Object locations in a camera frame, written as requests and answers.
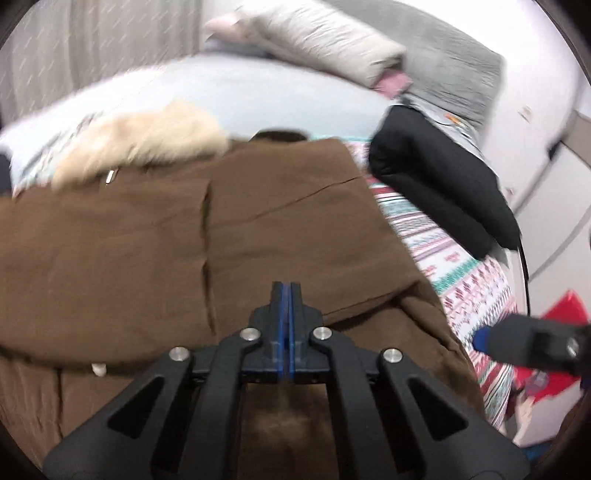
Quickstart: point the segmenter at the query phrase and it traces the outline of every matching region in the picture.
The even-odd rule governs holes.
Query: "pillow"
[[[235,13],[222,15],[205,23],[203,29],[228,42],[250,43],[238,20],[240,19]]]
[[[251,0],[238,8],[249,41],[292,63],[373,87],[405,47],[317,0]]]
[[[394,0],[326,0],[407,48],[410,92],[481,129],[501,85],[503,57],[417,8]]]

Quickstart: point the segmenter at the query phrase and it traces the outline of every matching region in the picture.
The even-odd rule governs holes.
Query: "red object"
[[[573,290],[569,290],[543,315],[543,318],[570,325],[587,325],[589,322],[589,315],[583,302]],[[534,397],[534,402],[539,402],[544,397],[558,395],[578,380],[578,377],[569,374],[549,374],[539,370],[515,367],[515,386],[525,388],[527,395]]]

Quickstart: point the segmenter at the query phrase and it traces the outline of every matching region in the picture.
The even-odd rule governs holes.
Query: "blue object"
[[[283,367],[284,367],[284,355],[285,355],[285,332],[284,332],[284,325],[286,320],[286,312],[287,312],[287,302],[289,296],[289,286],[282,284],[281,285],[281,304],[279,305],[279,325],[277,328],[277,374],[279,379],[283,378]]]
[[[291,286],[289,288],[289,301],[288,301],[288,325],[289,338],[290,338],[290,379],[293,380],[296,374],[296,328],[294,326],[294,300]]]
[[[483,327],[478,329],[472,337],[472,346],[477,352],[488,354],[488,340],[491,337],[491,327]]]
[[[544,456],[548,450],[550,450],[550,446],[552,445],[552,440],[549,440],[544,443],[539,443],[537,445],[532,445],[530,447],[524,447],[521,450],[525,453],[527,459],[535,465],[542,456]]]

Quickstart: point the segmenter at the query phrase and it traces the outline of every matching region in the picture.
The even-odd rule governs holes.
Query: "metal screw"
[[[175,362],[184,362],[189,355],[189,351],[183,346],[176,346],[168,352],[168,356]]]
[[[395,348],[388,348],[384,352],[384,360],[386,360],[389,364],[397,364],[400,360],[402,360],[402,352],[400,350],[396,350]]]
[[[577,358],[579,354],[579,343],[575,337],[571,337],[566,341],[566,351],[571,358]]]
[[[316,327],[312,332],[312,335],[318,340],[328,340],[332,337],[332,330],[328,327]]]
[[[248,327],[240,332],[240,338],[242,340],[246,340],[247,342],[254,342],[255,340],[258,340],[260,337],[261,332],[259,332],[256,328]]]

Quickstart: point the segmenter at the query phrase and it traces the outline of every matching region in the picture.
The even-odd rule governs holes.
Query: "pink fabric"
[[[246,38],[244,30],[238,23],[238,16],[236,14],[227,14],[222,15],[221,17],[212,18],[205,23],[204,28],[206,31],[216,34],[219,38],[225,41],[250,43]]]
[[[386,70],[373,90],[392,99],[404,93],[412,84],[413,80],[402,70]]]

